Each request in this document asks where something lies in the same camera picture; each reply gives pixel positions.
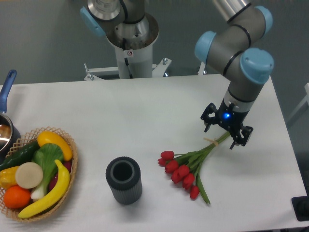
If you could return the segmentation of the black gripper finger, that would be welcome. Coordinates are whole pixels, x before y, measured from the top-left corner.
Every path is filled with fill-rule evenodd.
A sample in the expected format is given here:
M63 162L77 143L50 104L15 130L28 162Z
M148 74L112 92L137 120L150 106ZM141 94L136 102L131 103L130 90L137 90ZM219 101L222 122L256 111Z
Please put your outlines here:
M231 128L229 130L229 133L231 137L233 138L233 143L230 146L230 149L232 150L234 146L245 146L248 142L251 133L253 132L253 127L250 126L241 126L241 127L235 127Z
M218 117L218 109L213 103L210 103L202 113L201 120L204 121L205 129L204 132L207 132L211 125L217 125L220 122Z

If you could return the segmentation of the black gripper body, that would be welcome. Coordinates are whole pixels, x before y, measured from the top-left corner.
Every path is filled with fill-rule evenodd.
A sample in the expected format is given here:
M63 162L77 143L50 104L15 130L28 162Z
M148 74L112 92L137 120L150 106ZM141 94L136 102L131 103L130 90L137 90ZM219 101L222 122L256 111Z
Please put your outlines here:
M252 127L244 126L243 121L252 107L252 102L240 101L235 98L224 98L216 112L219 125L230 133L249 133Z

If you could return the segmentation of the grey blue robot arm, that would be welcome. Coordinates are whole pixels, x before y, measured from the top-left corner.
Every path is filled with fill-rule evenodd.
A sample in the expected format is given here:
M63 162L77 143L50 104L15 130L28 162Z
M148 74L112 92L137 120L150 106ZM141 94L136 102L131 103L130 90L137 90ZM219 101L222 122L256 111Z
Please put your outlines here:
M219 125L245 146L253 129L243 121L268 81L274 59L253 44L271 29L271 12L248 0L215 0L216 9L228 24L217 34L207 31L195 45L195 56L229 80L219 107L209 104L201 115L205 128ZM154 77L153 44L157 21L145 11L142 0L89 0L80 9L85 25L97 36L106 36L115 49L119 77Z

